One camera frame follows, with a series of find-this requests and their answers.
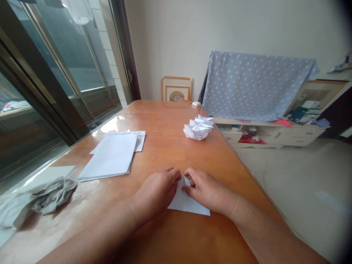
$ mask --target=framed painting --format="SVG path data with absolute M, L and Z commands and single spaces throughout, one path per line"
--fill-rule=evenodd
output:
M 168 101 L 166 95 L 166 86 L 181 86 L 184 88 L 189 88 L 188 97 L 185 100 L 191 99 L 192 94 L 192 83 L 193 80 L 188 77 L 172 77 L 172 76 L 165 76 L 161 80 L 161 100 Z
M 167 102 L 182 102 L 190 97 L 190 87 L 186 86 L 165 86 L 165 101 Z
M 307 100 L 319 101 L 319 108 L 323 109 L 346 83 L 346 81 L 309 80 L 301 86 L 286 113 L 290 109 L 302 106 Z

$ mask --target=floor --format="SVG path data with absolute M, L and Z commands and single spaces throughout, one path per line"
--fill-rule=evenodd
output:
M 121 110 L 122 110 L 122 107 L 119 106 L 113 109 L 111 112 L 108 112 L 104 116 L 95 120 L 94 123 L 98 123 L 98 124 L 99 122 L 104 123 L 106 120 L 108 120 L 109 118 L 111 118 L 113 115 L 115 115 L 117 112 Z M 7 192 L 9 189 L 11 189 L 13 186 L 15 186 L 17 183 L 19 183 L 21 180 L 23 180 L 33 171 L 38 169 L 40 166 L 43 166 L 51 159 L 67 151 L 68 148 L 69 146 L 65 142 L 60 141 L 56 145 L 52 146 L 50 149 L 42 152 L 40 155 L 35 156 L 33 159 L 29 160 L 28 162 L 23 164 L 15 171 L 12 171 L 11 173 L 4 175 L 2 178 L 0 178 L 0 195 Z
M 293 232 L 337 262 L 352 217 L 352 145 L 317 139 L 302 148 L 235 151 Z

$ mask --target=orange wooden tabletop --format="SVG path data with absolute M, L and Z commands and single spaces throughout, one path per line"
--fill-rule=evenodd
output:
M 189 103 L 135 101 L 71 148 L 51 166 L 75 165 L 68 176 L 75 179 L 89 162 L 89 153 L 103 133 L 146 131 L 143 151 L 134 153 L 130 174 L 79 183 L 69 202 L 57 212 L 47 216 L 33 214 L 0 249 L 1 263 L 35 263 L 94 223 L 113 205 L 134 195 L 150 174 L 169 166 L 182 173 L 190 166 L 211 173 L 285 225 L 216 126 L 202 141 L 186 138 L 183 125 L 198 114 L 208 116 L 201 107 Z M 254 255 L 225 216 L 169 209 L 131 236 L 116 257 L 116 263 L 251 262 L 256 262 Z

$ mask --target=hand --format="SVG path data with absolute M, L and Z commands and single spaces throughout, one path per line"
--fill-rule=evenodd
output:
M 191 186 L 182 187 L 182 191 L 204 207 L 229 216 L 234 210 L 238 194 L 223 186 L 209 173 L 189 167 L 185 177 L 191 176 Z
M 166 209 L 176 194 L 179 169 L 169 167 L 150 175 L 131 198 L 131 208 L 140 224 L 145 224 Z

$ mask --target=forearm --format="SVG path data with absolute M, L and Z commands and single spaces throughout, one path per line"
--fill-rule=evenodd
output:
M 252 203 L 239 195 L 233 199 L 234 207 L 227 216 L 235 223 L 259 263 L 326 262 Z
M 141 225 L 135 218 L 130 199 L 124 200 L 38 263 L 109 263 L 120 245 Z

